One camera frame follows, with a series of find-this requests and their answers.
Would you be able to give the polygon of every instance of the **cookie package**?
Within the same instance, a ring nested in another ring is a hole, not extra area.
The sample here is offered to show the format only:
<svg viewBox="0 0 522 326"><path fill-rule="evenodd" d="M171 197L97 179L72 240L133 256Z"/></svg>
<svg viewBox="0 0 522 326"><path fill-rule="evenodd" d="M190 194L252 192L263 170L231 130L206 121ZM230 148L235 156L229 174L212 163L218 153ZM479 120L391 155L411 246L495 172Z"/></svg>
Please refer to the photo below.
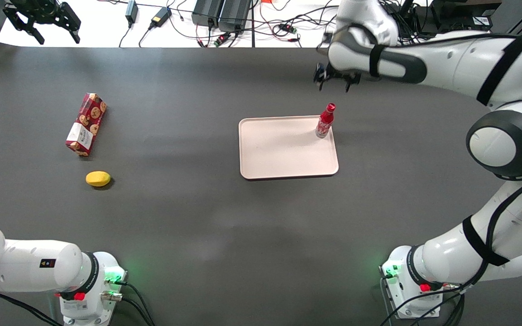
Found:
<svg viewBox="0 0 522 326"><path fill-rule="evenodd" d="M106 102L97 94L87 93L83 97L78 117L66 138L66 146L80 156L90 155L106 109Z"/></svg>

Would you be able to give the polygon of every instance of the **white table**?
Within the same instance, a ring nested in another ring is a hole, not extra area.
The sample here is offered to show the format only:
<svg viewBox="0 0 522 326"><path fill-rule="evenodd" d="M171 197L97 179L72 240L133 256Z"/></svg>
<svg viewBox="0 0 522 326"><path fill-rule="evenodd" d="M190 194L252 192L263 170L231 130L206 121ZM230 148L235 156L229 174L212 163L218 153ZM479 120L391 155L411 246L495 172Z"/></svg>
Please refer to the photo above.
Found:
<svg viewBox="0 0 522 326"><path fill-rule="evenodd" d="M172 2L169 0L168 4L172 8L172 18L160 27L153 29L148 33L142 42L143 48L197 48L199 45L195 39L183 37L177 33L174 28L178 29L181 33L195 37L197 28L192 22L191 13L194 9L196 0L187 0L180 10L187 10L190 12L180 12L184 17L184 21L181 21L179 12L176 11L176 6L182 2L182 0L176 0ZM25 31L17 31L13 28L11 23L7 20L0 33L0 43L6 43L16 46L49 46L49 47L83 47L83 48L116 48L120 39L126 30L128 29L128 22L124 17L127 4L110 4L109 2L100 2L97 0L67 0L70 6L74 9L74 12L78 15L82 21L79 36L81 41L76 44L70 37L69 33L55 25L37 25L36 28L40 31L42 36L45 38L45 43L40 45L30 35L27 35ZM282 11L277 11L271 6L271 4L262 3L254 8L255 21L263 21L261 17L261 11L263 17L267 20L280 19L286 20L293 18L301 13L306 13L311 10L321 8L325 6L328 0L291 0L291 2ZM415 0L416 3L421 5L426 4L426 0ZM139 4L166 6L166 0L137 0ZM286 0L274 0L274 4L277 8L282 8ZM339 5L340 0L332 0L330 6ZM123 48L136 48L142 35L147 31L152 17L158 12L159 8L149 6L139 6L138 17L136 24L133 25L131 31L124 38L122 42ZM309 14L310 17L315 20L319 19L321 10ZM327 22L335 16L337 12L336 8L325 9L323 15L323 22ZM316 26L311 23L302 22L294 25L298 29L298 33L301 35L300 43L303 47L315 47L322 39L325 31L324 26ZM328 31L335 29L335 20L327 27ZM265 23L255 23L255 46L259 48L294 48L299 47L297 43L289 43L279 41L271 35L263 35L257 32L270 33L269 27ZM208 28L198 27L199 37L206 43ZM212 35L222 34L218 29L213 29ZM239 36L232 47L250 48L252 46L252 33L250 31L245 32ZM211 39L211 46L216 38Z"/></svg>

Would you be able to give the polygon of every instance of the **power adapter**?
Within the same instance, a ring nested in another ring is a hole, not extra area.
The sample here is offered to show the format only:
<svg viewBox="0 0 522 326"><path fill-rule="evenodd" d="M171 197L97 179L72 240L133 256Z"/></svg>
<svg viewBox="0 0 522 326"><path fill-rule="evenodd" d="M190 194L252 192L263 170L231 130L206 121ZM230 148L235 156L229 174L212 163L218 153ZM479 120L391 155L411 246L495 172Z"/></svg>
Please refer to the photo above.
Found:
<svg viewBox="0 0 522 326"><path fill-rule="evenodd" d="M136 23L136 17L138 16L138 5L135 0L130 0L128 2L128 7L126 7L126 20L128 20L128 27L132 27L132 24Z"/></svg>
<svg viewBox="0 0 522 326"><path fill-rule="evenodd" d="M292 34L297 33L296 27L293 27L292 25L288 25L288 24L279 24L279 29L281 29L282 31L288 32L288 33L292 33Z"/></svg>
<svg viewBox="0 0 522 326"><path fill-rule="evenodd" d="M166 23L170 16L172 16L170 8L162 7L160 10L158 10L157 14L154 15L154 17L150 21L150 27L161 27L162 25L164 25L164 23Z"/></svg>

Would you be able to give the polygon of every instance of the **bottle label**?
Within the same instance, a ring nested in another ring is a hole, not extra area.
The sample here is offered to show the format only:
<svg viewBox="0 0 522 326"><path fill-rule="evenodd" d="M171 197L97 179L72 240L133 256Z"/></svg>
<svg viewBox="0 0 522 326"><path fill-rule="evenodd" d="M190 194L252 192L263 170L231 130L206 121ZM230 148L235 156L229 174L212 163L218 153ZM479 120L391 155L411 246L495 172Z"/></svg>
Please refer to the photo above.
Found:
<svg viewBox="0 0 522 326"><path fill-rule="evenodd" d="M329 128L332 126L332 124L326 124L323 123L321 119L319 119L319 122L317 123L317 128L315 129L315 133L320 137L325 137L326 134L329 132Z"/></svg>

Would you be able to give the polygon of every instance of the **red button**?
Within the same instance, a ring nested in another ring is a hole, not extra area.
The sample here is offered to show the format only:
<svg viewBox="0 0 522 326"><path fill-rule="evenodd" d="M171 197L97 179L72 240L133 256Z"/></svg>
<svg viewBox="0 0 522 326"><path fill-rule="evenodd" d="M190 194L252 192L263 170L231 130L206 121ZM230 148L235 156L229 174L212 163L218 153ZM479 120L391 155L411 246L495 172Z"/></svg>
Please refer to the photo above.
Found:
<svg viewBox="0 0 522 326"><path fill-rule="evenodd" d="M420 291L423 291L423 292L430 291L430 285L429 284L421 284L420 285Z"/></svg>
<svg viewBox="0 0 522 326"><path fill-rule="evenodd" d="M86 297L86 294L83 292L78 292L74 294L74 300L82 301Z"/></svg>

